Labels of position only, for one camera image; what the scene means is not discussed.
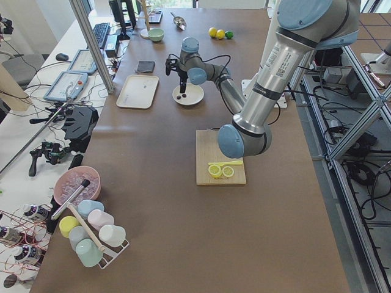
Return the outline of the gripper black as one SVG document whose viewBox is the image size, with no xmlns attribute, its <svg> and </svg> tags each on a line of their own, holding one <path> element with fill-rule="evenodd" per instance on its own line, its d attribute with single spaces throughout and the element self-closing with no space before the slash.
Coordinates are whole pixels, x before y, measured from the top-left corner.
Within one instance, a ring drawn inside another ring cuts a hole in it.
<svg viewBox="0 0 391 293">
<path fill-rule="evenodd" d="M 188 74 L 186 71 L 179 69 L 178 75 L 180 77 L 180 93 L 185 93 L 186 92 L 186 84 L 187 84 L 187 80 L 188 80 Z"/>
</svg>

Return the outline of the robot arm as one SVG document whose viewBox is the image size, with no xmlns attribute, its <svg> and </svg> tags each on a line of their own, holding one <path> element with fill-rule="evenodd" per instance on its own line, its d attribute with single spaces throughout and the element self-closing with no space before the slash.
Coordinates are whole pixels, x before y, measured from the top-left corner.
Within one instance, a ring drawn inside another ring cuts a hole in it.
<svg viewBox="0 0 391 293">
<path fill-rule="evenodd" d="M 202 60 L 197 39 L 182 41 L 175 61 L 180 91 L 185 91 L 187 81 L 194 85 L 212 81 L 233 113 L 232 122 L 222 126 L 217 136 L 225 156 L 256 156 L 269 148 L 272 135 L 266 120 L 304 55 L 354 43 L 359 14 L 360 1 L 281 1 L 275 45 L 247 96 L 233 83 L 225 66 Z"/>
</svg>

